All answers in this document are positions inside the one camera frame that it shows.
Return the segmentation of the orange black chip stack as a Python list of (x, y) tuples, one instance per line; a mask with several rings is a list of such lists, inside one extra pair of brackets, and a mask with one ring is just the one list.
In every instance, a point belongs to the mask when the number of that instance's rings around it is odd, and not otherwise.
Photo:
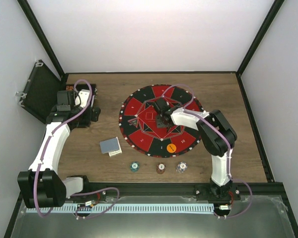
[(164, 163), (159, 163), (159, 164), (157, 164), (157, 166), (156, 166), (156, 172), (157, 172), (158, 174), (163, 174), (163, 173), (165, 172), (165, 168), (166, 168), (166, 166), (165, 166)]

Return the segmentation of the green blue chip stack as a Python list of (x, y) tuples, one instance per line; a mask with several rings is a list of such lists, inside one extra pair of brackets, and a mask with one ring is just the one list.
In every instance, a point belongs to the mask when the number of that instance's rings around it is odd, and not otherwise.
[(140, 164), (137, 161), (134, 161), (130, 164), (130, 170), (134, 173), (137, 172), (139, 168), (140, 168)]

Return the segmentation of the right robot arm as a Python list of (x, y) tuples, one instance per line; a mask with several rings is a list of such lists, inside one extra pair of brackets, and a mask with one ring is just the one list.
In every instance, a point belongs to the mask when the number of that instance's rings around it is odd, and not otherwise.
[(184, 126), (200, 133), (202, 143), (212, 157), (210, 193), (217, 200), (227, 196), (232, 185), (231, 155), (237, 134), (222, 112), (171, 107), (164, 98), (157, 99), (153, 108), (157, 112), (157, 125)]

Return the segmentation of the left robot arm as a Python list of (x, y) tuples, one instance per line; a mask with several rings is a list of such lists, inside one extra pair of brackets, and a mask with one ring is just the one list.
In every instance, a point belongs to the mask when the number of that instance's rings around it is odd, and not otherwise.
[(39, 152), (27, 171), (20, 172), (17, 182), (27, 208), (61, 207), (75, 195), (80, 200), (91, 196), (91, 187), (84, 176), (70, 176), (62, 180), (58, 165), (63, 147), (70, 133), (88, 127), (93, 121), (95, 90), (93, 88), (65, 90), (57, 93), (57, 102), (47, 116), (46, 132)]

